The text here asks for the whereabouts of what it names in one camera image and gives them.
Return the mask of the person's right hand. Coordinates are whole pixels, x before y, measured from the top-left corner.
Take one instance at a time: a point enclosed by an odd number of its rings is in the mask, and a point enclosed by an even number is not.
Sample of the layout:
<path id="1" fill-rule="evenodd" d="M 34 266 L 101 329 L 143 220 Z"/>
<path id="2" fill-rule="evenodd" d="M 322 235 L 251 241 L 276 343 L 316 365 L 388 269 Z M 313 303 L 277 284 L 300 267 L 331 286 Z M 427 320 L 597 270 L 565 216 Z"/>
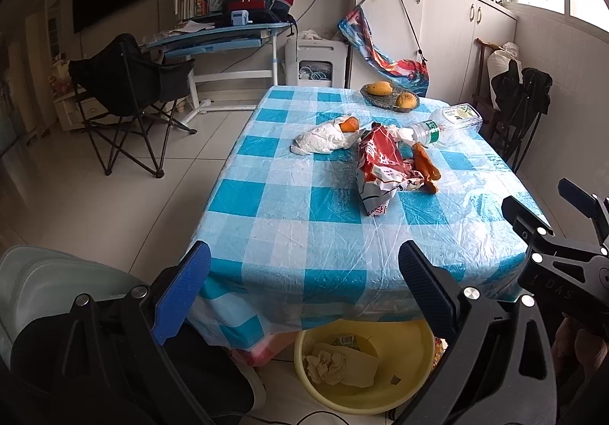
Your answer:
<path id="1" fill-rule="evenodd" d="M 589 381 L 606 359 L 608 345 L 574 319 L 564 318 L 555 333 L 551 353 L 557 374 L 565 374 L 569 366 L 577 365 L 583 371 L 584 381 Z"/>

